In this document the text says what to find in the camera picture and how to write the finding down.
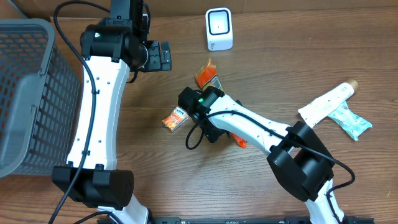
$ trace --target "wooden table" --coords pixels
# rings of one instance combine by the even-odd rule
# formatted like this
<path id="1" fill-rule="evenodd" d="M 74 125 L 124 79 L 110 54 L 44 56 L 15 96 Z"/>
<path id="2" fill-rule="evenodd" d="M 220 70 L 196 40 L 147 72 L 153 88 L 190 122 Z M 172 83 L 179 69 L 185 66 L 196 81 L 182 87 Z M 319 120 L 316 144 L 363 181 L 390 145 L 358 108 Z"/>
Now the wooden table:
<path id="1" fill-rule="evenodd" d="M 234 47 L 222 52 L 206 49 L 203 16 L 154 18 L 149 38 L 170 41 L 173 70 L 140 73 L 133 85 L 126 85 L 118 169 L 133 171 L 135 196 L 157 217 L 308 215 L 304 203 L 277 183 L 260 150 L 241 149 L 223 136 L 189 151 L 185 136 L 193 123 L 171 133 L 161 120 L 186 86 L 196 87 L 193 76 L 209 57 L 229 95 L 287 124 L 301 119 L 299 108 L 354 78 L 359 91 L 348 105 L 373 128 L 356 142 L 327 118 L 315 132 L 331 154 L 356 173 L 353 185 L 336 191 L 345 214 L 398 222 L 397 18 L 394 7 L 235 14 Z M 63 20 L 61 27 L 80 50 L 80 34 L 94 23 Z M 81 65 L 59 37 L 57 45 L 81 74 Z M 335 183 L 349 178 L 339 167 L 334 172 Z M 61 196 L 50 177 L 3 178 L 0 223 L 46 223 Z M 94 211 L 68 199 L 56 222 L 72 223 Z"/>

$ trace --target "brown bottle cap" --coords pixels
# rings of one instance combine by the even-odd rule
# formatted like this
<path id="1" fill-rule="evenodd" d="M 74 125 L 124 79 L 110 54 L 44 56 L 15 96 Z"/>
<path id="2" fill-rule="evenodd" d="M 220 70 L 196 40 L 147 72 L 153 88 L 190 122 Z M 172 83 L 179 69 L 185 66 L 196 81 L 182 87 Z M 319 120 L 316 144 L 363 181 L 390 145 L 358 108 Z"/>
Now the brown bottle cap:
<path id="1" fill-rule="evenodd" d="M 350 84 L 353 87 L 354 93 L 358 91 L 359 85 L 355 80 L 348 80 L 346 83 Z"/>

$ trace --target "orange snack packet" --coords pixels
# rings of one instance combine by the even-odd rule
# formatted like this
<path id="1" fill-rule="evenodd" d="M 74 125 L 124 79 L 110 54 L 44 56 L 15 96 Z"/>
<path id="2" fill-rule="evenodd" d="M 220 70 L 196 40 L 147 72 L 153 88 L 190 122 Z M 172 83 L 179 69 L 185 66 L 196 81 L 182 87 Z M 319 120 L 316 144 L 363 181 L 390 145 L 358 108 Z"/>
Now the orange snack packet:
<path id="1" fill-rule="evenodd" d="M 162 122 L 164 123 L 164 126 L 171 130 L 171 132 L 174 132 L 188 118 L 188 113 L 185 110 L 180 107 L 176 107 L 168 117 L 162 120 Z"/>
<path id="2" fill-rule="evenodd" d="M 195 75 L 199 87 L 205 90 L 208 86 L 214 86 L 220 90 L 223 90 L 221 82 L 218 79 L 216 65 L 213 65 L 211 58 L 207 61 L 207 64 L 203 66 Z"/>

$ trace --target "plastic basket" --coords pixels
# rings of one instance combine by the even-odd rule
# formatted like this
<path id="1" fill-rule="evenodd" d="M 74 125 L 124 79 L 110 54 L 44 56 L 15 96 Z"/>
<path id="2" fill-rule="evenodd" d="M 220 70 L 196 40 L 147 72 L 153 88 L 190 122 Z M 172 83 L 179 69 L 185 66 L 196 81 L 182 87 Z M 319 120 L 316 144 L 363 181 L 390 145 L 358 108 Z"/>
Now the plastic basket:
<path id="1" fill-rule="evenodd" d="M 0 177 L 64 165 L 80 81 L 42 19 L 0 20 Z"/>

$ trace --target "blue packet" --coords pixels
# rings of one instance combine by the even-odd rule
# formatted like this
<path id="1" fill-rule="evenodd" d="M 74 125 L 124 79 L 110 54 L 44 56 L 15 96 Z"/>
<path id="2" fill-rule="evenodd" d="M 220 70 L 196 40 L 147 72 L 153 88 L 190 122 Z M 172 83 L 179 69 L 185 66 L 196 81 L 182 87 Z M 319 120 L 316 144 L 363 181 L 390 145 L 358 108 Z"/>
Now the blue packet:
<path id="1" fill-rule="evenodd" d="M 369 121 L 349 110 L 347 102 L 340 104 L 328 117 L 336 121 L 355 141 L 358 141 L 358 136 L 365 130 L 372 128 Z"/>

